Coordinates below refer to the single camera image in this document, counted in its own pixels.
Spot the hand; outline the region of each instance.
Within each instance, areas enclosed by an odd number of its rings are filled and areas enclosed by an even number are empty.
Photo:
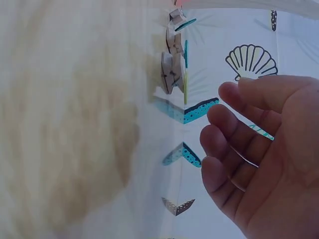
[[[223,105],[209,110],[202,178],[215,204],[248,238],[319,238],[319,81],[241,79],[221,85],[219,94],[275,139]]]

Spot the finger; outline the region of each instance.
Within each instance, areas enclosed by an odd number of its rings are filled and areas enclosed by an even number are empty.
[[[246,191],[257,167],[246,162],[232,149],[223,133],[214,125],[208,125],[202,130],[200,142],[207,156],[221,161],[230,181],[240,190]]]
[[[281,115],[275,111],[265,111],[244,102],[238,85],[226,82],[219,87],[219,95],[235,111],[258,125],[265,132],[275,136],[281,125]]]
[[[245,159],[259,166],[272,141],[242,123],[225,106],[215,105],[207,113],[211,124],[220,129],[228,143]]]
[[[230,182],[223,165],[216,158],[204,159],[201,172],[212,200],[226,216],[234,220],[244,192]]]
[[[238,86],[249,105],[281,113],[289,97],[314,82],[317,80],[310,77],[265,76],[256,80],[241,78]]]

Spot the yellow disc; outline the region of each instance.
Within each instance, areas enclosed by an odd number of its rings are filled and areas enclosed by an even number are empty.
[[[188,92],[188,73],[185,72],[184,75],[184,105],[187,104],[187,92]]]

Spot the scallop shell drawing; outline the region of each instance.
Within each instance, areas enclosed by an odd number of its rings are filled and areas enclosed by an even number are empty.
[[[235,81],[239,81],[240,77],[257,79],[278,74],[276,61],[261,46],[237,46],[229,52],[225,60],[237,73]]]

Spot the teal chevron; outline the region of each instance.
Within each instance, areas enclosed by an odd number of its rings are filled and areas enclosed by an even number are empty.
[[[212,98],[206,101],[202,101],[197,105],[190,107],[186,110],[174,105],[168,100],[154,96],[154,105],[164,114],[172,119],[187,124],[196,119],[199,119],[207,114],[208,110],[219,103],[218,98]]]
[[[168,166],[180,158],[185,158],[188,162],[197,168],[201,167],[201,161],[197,155],[187,146],[186,143],[182,142],[172,152],[170,152],[164,159],[162,164]]]

